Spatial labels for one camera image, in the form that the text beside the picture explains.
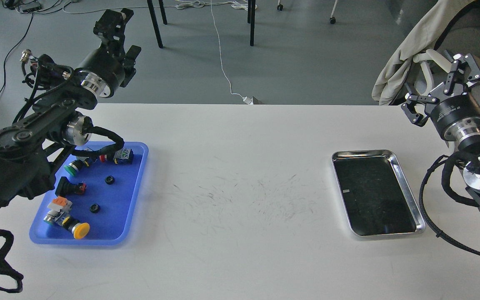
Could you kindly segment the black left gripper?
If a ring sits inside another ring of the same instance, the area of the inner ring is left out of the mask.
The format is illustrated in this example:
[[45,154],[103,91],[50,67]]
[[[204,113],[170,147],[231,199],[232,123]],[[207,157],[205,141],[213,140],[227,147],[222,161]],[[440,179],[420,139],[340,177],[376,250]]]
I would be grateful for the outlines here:
[[101,40],[101,45],[80,63],[77,77],[81,87],[96,98],[112,97],[118,88],[125,88],[136,74],[136,59],[142,50],[140,46],[132,45],[122,61],[109,54],[125,51],[125,26],[133,15],[134,11],[129,8],[122,8],[120,12],[105,10],[95,22],[93,34]]

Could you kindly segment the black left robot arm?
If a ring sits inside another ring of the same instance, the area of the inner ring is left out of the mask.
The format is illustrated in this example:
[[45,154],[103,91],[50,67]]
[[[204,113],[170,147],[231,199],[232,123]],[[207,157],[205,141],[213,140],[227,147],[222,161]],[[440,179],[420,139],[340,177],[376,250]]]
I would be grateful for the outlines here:
[[[34,199],[55,188],[55,173],[70,156],[97,157],[120,150],[118,134],[93,125],[78,108],[93,110],[136,73],[141,48],[124,49],[125,27],[133,10],[105,10],[93,33],[101,40],[77,68],[55,63],[48,55],[23,54],[34,71],[32,95],[12,124],[0,129],[0,208],[15,196]],[[6,261],[13,234],[0,229],[0,291],[23,290],[23,275]]]

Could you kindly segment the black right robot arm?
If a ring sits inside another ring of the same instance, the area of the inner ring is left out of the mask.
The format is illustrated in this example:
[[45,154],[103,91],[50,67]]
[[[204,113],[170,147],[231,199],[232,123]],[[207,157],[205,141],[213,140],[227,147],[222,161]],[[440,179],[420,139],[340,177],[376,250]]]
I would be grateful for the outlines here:
[[427,88],[419,93],[405,84],[408,93],[401,108],[409,121],[419,127],[428,120],[440,138],[455,144],[450,156],[440,156],[422,180],[418,204],[426,223],[449,244],[480,256],[480,251],[468,247],[441,230],[428,216],[423,193],[432,173],[442,166],[441,186],[456,203],[480,210],[480,105],[472,96],[472,88],[480,85],[480,63],[471,54],[456,54],[446,59],[428,49],[413,58],[422,66]]

